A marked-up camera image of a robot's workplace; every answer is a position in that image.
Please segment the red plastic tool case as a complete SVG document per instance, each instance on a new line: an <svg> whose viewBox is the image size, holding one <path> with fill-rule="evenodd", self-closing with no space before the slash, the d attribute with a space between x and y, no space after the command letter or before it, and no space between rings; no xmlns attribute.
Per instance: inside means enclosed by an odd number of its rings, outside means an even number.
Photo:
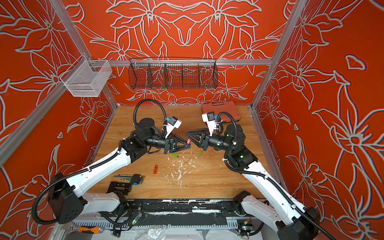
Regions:
<svg viewBox="0 0 384 240"><path fill-rule="evenodd" d="M202 112L203 112L203 114L209 113L209 112L214 112L215 116L221 112L227 112L234 118L234 120L236 122L241 119L241 115L240 115L240 113L239 113L238 109L236 108L235 103L233 101L203 104L202 105Z"/></svg>

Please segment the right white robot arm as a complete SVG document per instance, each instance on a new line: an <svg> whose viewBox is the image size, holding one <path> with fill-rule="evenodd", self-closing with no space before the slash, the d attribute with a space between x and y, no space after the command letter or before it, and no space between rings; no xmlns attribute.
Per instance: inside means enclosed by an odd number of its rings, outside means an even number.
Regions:
<svg viewBox="0 0 384 240"><path fill-rule="evenodd" d="M280 240L313 240L320 233L334 239L320 226L320 213L292 197L246 147L246 136L241 126L230 124L223 135L211 133L209 129L198 129L188 131L186 136L205 151L212 147L225 152L223 162L226 167L249 180L268 203L259 201L246 191L237 194L234 201L246 214L274 230Z"/></svg>

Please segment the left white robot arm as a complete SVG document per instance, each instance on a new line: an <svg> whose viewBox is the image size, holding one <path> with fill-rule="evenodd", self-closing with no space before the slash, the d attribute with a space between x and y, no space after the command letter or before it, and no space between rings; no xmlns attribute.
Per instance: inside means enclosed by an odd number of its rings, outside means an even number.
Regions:
<svg viewBox="0 0 384 240"><path fill-rule="evenodd" d="M176 117L166 118L162 131L155 127L151 118L144 118L135 124L135 130L126 139L120 140L118 147L110 154L68 175L55 175L35 199L31 216L37 224L66 224L81 214L94 212L114 212L122 208L124 195L110 192L98 197L88 191L95 184L113 172L126 167L146 154L154 147L164 153L176 153L190 148L183 138L172 133L182 121ZM43 220L38 216L38 206L42 198L47 201L54 213L53 220Z"/></svg>

